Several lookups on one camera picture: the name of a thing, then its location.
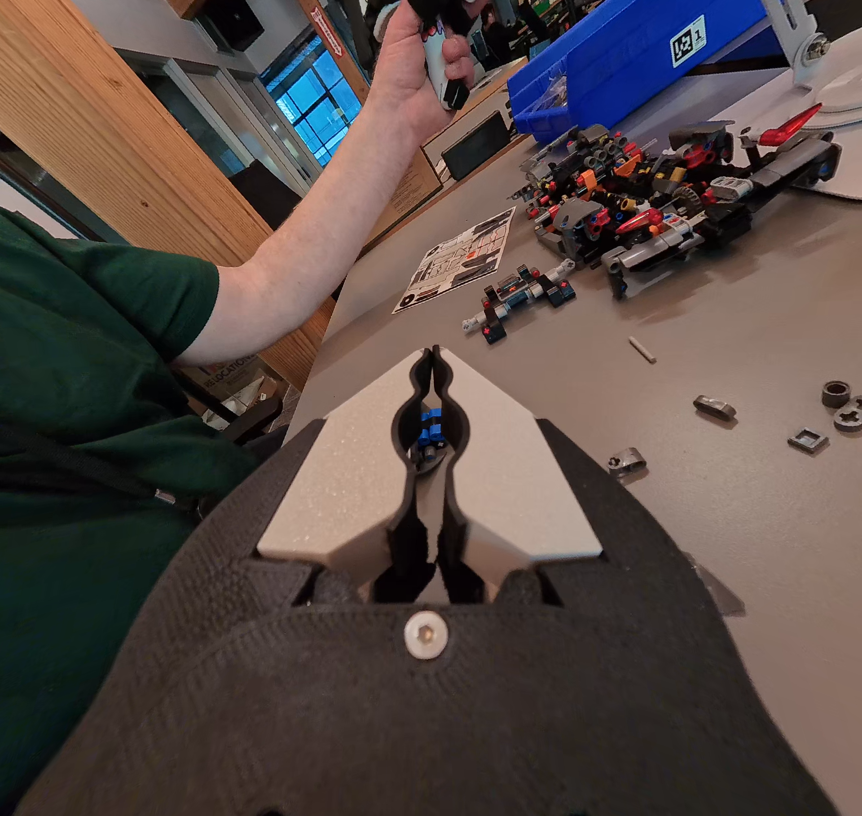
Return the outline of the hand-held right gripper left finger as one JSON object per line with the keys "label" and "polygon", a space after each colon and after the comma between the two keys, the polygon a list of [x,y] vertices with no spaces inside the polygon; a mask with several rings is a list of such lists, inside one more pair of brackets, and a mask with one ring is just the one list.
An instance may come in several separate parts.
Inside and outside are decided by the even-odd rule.
{"label": "hand-held right gripper left finger", "polygon": [[415,600],[433,578],[411,453],[433,357],[416,350],[307,431],[316,437],[257,544],[265,559],[313,563]]}

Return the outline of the glass pane window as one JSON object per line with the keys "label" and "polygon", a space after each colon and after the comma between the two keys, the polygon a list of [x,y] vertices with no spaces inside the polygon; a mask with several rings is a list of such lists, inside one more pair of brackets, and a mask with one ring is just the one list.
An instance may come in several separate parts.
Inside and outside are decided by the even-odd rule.
{"label": "glass pane window", "polygon": [[320,166],[334,156],[361,102],[317,35],[296,41],[264,70],[266,91]]}

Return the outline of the black flat device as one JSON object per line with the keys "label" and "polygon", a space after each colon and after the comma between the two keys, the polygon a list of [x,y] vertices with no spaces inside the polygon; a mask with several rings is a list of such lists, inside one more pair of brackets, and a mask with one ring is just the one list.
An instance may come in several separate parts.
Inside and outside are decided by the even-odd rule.
{"label": "black flat device", "polygon": [[505,150],[511,142],[511,122],[495,110],[454,144],[441,152],[441,160],[453,181],[466,176]]}

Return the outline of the dark grey double connector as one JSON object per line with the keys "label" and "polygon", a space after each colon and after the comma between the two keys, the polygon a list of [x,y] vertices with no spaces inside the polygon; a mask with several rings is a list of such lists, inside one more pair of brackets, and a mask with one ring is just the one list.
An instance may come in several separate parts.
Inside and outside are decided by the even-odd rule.
{"label": "dark grey double connector", "polygon": [[861,396],[854,395],[850,384],[830,380],[822,387],[822,405],[832,413],[834,427],[839,432],[861,432]]}

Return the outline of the small black brick assembly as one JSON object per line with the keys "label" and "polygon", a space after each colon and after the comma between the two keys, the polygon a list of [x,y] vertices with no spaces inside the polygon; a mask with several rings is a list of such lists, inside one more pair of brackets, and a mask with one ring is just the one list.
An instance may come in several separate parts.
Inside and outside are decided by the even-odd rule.
{"label": "small black brick assembly", "polygon": [[496,286],[485,288],[482,310],[462,322],[462,331],[465,334],[478,333],[492,345],[507,336],[505,324],[513,313],[539,301],[559,308],[576,296],[570,278],[576,266],[575,260],[566,258],[545,272],[519,267],[516,274]]}

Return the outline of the grey winged brick assembly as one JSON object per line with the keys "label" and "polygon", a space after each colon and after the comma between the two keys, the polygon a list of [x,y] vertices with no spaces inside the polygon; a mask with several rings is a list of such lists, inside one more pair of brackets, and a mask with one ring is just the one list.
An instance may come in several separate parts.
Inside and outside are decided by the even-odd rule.
{"label": "grey winged brick assembly", "polygon": [[[450,447],[449,442],[443,436],[441,408],[430,408],[423,403],[420,413],[420,433],[415,443],[410,447],[408,456],[417,474],[425,476],[443,465],[447,454],[450,452]],[[692,554],[684,552],[684,555],[696,575],[706,586],[721,616],[743,618],[747,615],[744,602],[734,591],[705,566],[698,563]]]}

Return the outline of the person's left forearm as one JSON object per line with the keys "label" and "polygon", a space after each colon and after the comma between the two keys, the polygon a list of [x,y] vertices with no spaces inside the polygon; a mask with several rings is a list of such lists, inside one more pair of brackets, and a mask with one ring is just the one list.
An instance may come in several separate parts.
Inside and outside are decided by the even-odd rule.
{"label": "person's left forearm", "polygon": [[414,99],[372,94],[291,216],[247,262],[218,269],[213,311],[173,364],[256,354],[307,323],[347,276],[426,138]]}

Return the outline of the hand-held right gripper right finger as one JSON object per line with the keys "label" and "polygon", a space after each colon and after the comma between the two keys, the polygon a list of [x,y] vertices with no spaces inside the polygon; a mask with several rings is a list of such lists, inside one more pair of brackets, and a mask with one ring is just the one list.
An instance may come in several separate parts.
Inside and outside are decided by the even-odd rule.
{"label": "hand-held right gripper right finger", "polygon": [[437,563],[451,602],[483,602],[516,571],[603,547],[533,412],[433,348],[448,457]]}

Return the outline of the toy brick car chassis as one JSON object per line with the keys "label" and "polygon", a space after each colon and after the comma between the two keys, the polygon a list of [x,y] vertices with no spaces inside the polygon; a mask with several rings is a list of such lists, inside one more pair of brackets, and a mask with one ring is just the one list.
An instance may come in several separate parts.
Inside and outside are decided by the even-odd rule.
{"label": "toy brick car chassis", "polygon": [[762,132],[684,125],[657,154],[599,124],[574,127],[521,165],[526,184],[510,198],[541,243],[576,269],[603,270],[623,300],[635,275],[723,249],[786,190],[831,181],[842,147],[828,128],[807,127],[821,110]]}

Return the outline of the blue bin with label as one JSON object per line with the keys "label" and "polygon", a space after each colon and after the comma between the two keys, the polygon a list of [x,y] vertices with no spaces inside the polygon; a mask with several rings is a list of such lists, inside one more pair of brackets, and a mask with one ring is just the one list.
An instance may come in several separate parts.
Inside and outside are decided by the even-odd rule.
{"label": "blue bin with label", "polygon": [[[509,78],[515,128],[541,143],[611,128],[765,18],[760,0],[605,0]],[[559,73],[567,107],[526,113]]]}

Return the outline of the black wall speaker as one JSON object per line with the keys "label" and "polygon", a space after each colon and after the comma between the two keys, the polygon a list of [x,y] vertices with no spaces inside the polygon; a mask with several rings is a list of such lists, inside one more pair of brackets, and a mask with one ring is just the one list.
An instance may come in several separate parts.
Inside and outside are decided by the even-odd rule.
{"label": "black wall speaker", "polygon": [[198,16],[220,35],[222,45],[235,52],[245,52],[264,34],[263,24],[246,0],[206,0]]}

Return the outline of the brown cardboard box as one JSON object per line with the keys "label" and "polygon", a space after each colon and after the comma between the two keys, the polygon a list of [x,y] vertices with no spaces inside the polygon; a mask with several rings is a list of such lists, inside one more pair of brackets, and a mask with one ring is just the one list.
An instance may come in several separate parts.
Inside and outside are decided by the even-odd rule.
{"label": "brown cardboard box", "polygon": [[416,212],[443,190],[443,183],[424,149],[418,149],[390,201],[363,245],[359,256],[378,246],[408,222]]}

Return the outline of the sticker sheet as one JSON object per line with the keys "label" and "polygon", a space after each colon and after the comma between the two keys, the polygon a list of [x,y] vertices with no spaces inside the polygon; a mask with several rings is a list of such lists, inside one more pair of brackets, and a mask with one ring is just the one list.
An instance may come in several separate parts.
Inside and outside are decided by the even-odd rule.
{"label": "sticker sheet", "polygon": [[516,208],[488,218],[427,250],[392,310],[396,315],[495,273]]}

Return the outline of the white and wood book stand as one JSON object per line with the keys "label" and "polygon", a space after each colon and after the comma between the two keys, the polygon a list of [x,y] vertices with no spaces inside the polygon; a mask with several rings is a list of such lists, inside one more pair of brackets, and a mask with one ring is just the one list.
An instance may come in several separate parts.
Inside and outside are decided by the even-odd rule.
{"label": "white and wood book stand", "polygon": [[809,121],[813,132],[835,132],[844,155],[835,177],[821,182],[821,192],[856,200],[860,194],[861,53],[860,29],[835,42],[829,41],[803,0],[760,0],[781,50],[790,64],[790,79],[782,92],[775,92],[766,108],[766,98],[753,106],[774,114],[780,108],[802,107],[803,99],[822,103]]}

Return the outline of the wooden pillar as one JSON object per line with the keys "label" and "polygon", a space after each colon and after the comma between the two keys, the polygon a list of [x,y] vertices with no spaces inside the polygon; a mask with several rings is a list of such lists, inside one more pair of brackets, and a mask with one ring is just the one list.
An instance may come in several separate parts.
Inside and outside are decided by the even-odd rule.
{"label": "wooden pillar", "polygon": [[1,0],[1,127],[135,246],[236,267],[272,233],[70,0]]}

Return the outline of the person's left hand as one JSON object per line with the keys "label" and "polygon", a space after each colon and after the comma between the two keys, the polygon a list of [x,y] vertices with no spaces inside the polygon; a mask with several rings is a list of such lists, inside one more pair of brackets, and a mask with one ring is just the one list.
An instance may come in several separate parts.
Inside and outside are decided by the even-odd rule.
{"label": "person's left hand", "polygon": [[[469,5],[469,16],[476,21],[489,1],[476,0]],[[405,0],[396,7],[389,5],[388,10],[369,103],[382,110],[396,138],[415,152],[447,127],[456,111],[441,106],[428,78],[420,19]],[[446,29],[442,55],[447,77],[462,79],[470,95],[476,75],[468,35]]]}

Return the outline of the crumpled clear plastic bag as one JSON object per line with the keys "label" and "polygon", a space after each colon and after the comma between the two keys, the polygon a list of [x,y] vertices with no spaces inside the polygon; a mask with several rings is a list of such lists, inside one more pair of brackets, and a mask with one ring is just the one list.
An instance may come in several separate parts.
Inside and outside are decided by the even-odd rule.
{"label": "crumpled clear plastic bag", "polygon": [[524,110],[528,114],[547,112],[556,108],[567,107],[567,75],[555,74],[547,83],[545,90],[533,100]]}

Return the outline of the printed cardboard moving box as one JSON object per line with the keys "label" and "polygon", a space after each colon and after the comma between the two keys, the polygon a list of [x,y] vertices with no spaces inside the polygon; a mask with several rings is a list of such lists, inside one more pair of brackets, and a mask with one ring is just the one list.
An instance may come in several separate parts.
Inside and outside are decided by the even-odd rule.
{"label": "printed cardboard moving box", "polygon": [[193,381],[236,415],[264,401],[283,400],[288,390],[286,381],[258,355],[173,372]]}

